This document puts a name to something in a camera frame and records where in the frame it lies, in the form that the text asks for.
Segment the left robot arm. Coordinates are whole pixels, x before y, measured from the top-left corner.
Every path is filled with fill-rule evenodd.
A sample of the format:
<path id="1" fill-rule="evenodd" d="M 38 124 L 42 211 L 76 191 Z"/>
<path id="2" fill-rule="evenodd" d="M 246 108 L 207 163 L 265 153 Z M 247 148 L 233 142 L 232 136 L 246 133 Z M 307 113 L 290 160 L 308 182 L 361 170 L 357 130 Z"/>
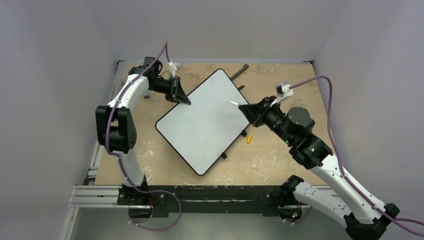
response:
<path id="1" fill-rule="evenodd" d="M 176 75 L 182 67 L 180 62 L 169 61 L 169 77 L 164 78 L 161 73 L 162 62 L 154 57 L 145 57 L 142 65 L 128 72 L 126 82 L 117 96 L 95 110 L 97 141 L 109 155 L 115 157 L 123 176 L 118 196 L 120 205 L 125 202 L 142 205 L 152 198 L 134 151 L 138 135 L 132 112 L 148 91 L 164 94 L 168 102 L 190 105 L 191 101 L 182 88 L 180 77 Z"/>

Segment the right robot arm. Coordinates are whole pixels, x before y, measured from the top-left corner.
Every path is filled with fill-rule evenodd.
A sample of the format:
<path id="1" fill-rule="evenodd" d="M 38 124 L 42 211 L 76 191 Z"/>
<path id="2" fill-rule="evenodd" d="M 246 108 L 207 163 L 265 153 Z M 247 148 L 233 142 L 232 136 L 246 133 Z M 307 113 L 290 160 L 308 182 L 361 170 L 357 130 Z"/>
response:
<path id="1" fill-rule="evenodd" d="M 332 149 L 312 130 L 315 121 L 303 107 L 292 107 L 287 113 L 275 96 L 254 104 L 241 104 L 238 109 L 254 127 L 267 126 L 289 147 L 289 154 L 306 170 L 323 180 L 336 197 L 321 191 L 302 178 L 292 175 L 276 196 L 284 207 L 294 202 L 307 204 L 337 221 L 353 240 L 378 240 L 391 219 L 399 213 L 393 203 L 384 203 L 367 191 L 339 165 Z"/>

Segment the white whiteboard black frame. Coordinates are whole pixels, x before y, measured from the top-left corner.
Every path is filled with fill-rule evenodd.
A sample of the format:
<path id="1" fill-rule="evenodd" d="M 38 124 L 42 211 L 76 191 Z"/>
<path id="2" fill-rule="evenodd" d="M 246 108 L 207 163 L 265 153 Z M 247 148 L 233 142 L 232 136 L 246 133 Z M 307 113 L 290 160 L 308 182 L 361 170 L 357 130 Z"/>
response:
<path id="1" fill-rule="evenodd" d="M 221 68 L 187 96 L 191 105 L 178 103 L 155 128 L 186 164 L 203 176 L 249 125 L 230 101 L 245 105 L 248 100 Z"/>

